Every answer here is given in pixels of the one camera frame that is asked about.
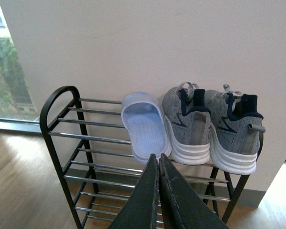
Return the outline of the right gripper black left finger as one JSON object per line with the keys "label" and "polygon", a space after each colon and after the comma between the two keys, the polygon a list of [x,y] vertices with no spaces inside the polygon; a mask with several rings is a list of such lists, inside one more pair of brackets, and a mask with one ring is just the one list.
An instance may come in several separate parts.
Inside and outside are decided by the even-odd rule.
{"label": "right gripper black left finger", "polygon": [[109,226],[110,229],[156,228],[159,197],[159,169],[155,154],[151,154],[135,188]]}

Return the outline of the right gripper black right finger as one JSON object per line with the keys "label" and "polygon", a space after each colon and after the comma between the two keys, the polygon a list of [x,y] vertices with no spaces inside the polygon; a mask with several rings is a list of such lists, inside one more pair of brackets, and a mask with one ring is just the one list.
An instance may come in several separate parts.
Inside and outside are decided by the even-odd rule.
{"label": "right gripper black right finger", "polygon": [[165,154],[159,160],[160,200],[166,229],[226,229]]}

